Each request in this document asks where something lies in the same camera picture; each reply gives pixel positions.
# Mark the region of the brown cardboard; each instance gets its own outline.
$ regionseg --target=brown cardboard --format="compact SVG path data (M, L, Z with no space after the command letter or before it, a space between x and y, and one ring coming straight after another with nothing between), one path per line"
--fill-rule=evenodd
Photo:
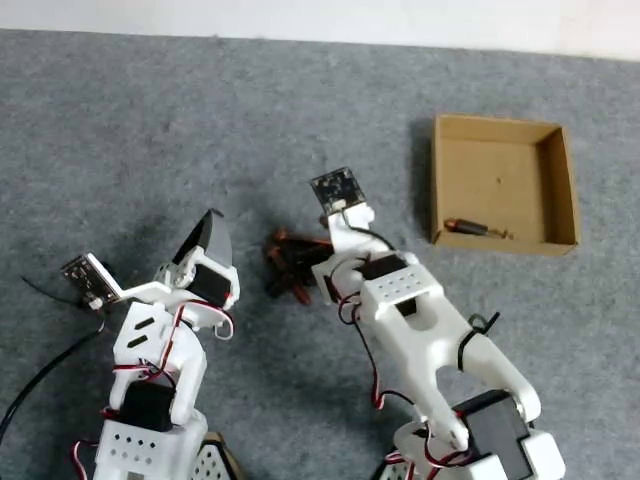
M437 245L562 255L580 242L567 132L556 124L440 115L432 154ZM447 218L508 230L513 240L447 231Z

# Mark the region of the carpet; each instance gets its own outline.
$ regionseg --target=carpet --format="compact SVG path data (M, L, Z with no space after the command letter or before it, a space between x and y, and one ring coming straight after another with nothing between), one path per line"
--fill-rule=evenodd
M308 179L348 165L374 228L414 252L461 313L502 312L496 344L536 387L537 426L569 480L637 477L640 447L640 64L504 52L263 40L0 32L0 406L96 320L58 273L92 251L123 286L146 281L208 207L228 219L241 299L232 342L202 332L197 401L251 478L368 479L409 419L369 402L371 371L335 308L264 292L264 238L321 232ZM559 122L570 133L582 245L561 258L433 247L425 218L434 115ZM97 438L109 331L18 412L11 479L68 479ZM388 387L401 387L380 344ZM451 402L480 391L440 375ZM92 465L92 452L82 458Z

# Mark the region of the screwdriver handle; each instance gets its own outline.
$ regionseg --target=screwdriver handle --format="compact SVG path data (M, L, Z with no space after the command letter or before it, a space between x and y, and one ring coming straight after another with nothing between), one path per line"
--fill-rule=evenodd
M481 223L463 220L462 218L449 218L444 222L445 227L452 232L466 233L468 235L485 236L489 233L489 227Z

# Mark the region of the white wall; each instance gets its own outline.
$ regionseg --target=white wall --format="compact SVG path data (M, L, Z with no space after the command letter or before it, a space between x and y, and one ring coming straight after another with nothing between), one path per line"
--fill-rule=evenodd
M426 45L640 60L640 0L0 0L0 28Z

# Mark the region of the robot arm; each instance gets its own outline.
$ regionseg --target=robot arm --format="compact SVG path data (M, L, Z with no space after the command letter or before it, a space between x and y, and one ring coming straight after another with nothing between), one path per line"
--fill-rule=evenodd
M151 282L123 290L92 254L64 273L92 308L134 300L113 348L115 381L94 479L200 478L194 462L208 426L194 405L207 360L195 332L212 328L230 339L227 310L240 294L222 215L209 210Z
M438 464L425 454L431 445L442 454L464 452L465 465L443 468L443 480L562 478L564 462L553 437L527 426L541 413L534 388L462 317L415 255L395 251L374 233L367 235L373 211L351 172L338 170L311 183L335 251L312 268L314 276L327 303L358 299L360 322L400 368L419 421L401 428L395 444L412 471L432 475ZM497 390L452 409L436 382L436 372L445 365Z

